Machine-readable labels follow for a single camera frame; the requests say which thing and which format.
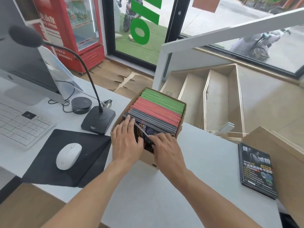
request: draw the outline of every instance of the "microphone windscreen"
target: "microphone windscreen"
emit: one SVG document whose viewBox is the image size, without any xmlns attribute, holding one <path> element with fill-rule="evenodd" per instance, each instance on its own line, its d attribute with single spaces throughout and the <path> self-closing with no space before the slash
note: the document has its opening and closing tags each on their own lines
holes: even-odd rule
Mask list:
<svg viewBox="0 0 304 228">
<path fill-rule="evenodd" d="M 20 45 L 37 48 L 43 44 L 42 36 L 27 26 L 12 25 L 9 28 L 9 35 L 14 42 Z"/>
</svg>

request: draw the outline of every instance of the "white keyboard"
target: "white keyboard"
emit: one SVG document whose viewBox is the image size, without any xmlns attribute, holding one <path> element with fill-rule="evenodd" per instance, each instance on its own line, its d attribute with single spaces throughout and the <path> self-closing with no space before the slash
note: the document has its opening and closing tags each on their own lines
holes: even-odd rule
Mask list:
<svg viewBox="0 0 304 228">
<path fill-rule="evenodd" d="M 29 149 L 55 126 L 45 116 L 33 114 L 0 98 L 0 137 Z"/>
</svg>

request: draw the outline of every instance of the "green carpet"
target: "green carpet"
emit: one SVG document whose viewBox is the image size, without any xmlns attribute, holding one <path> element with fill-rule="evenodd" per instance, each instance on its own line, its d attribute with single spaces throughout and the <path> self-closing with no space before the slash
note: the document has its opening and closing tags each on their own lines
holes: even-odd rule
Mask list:
<svg viewBox="0 0 304 228">
<path fill-rule="evenodd" d="M 150 29 L 150 39 L 146 45 L 140 45 L 137 42 L 129 40 L 129 34 L 131 34 L 130 31 L 124 32 L 124 16 L 124 14 L 121 14 L 119 32 L 123 37 L 115 40 L 116 50 L 157 65 L 161 45 L 165 42 L 168 28 L 144 20 Z"/>
</svg>

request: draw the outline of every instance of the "black round speaker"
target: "black round speaker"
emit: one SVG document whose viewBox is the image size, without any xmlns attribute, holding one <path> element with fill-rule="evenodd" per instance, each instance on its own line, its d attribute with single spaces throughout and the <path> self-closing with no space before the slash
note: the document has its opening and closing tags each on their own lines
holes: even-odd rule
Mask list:
<svg viewBox="0 0 304 228">
<path fill-rule="evenodd" d="M 86 114 L 92 107 L 92 101 L 85 97 L 73 98 L 71 104 L 75 114 Z"/>
</svg>

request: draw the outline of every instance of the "beverage cooler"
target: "beverage cooler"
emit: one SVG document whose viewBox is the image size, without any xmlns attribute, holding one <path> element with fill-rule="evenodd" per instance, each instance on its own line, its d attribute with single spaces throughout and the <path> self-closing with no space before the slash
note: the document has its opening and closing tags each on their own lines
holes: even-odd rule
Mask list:
<svg viewBox="0 0 304 228">
<path fill-rule="evenodd" d="M 98 0 L 33 0 L 44 27 L 35 28 L 44 39 L 74 50 L 90 69 L 104 60 Z M 80 61 L 69 52 L 55 49 L 69 69 L 84 73 Z"/>
</svg>

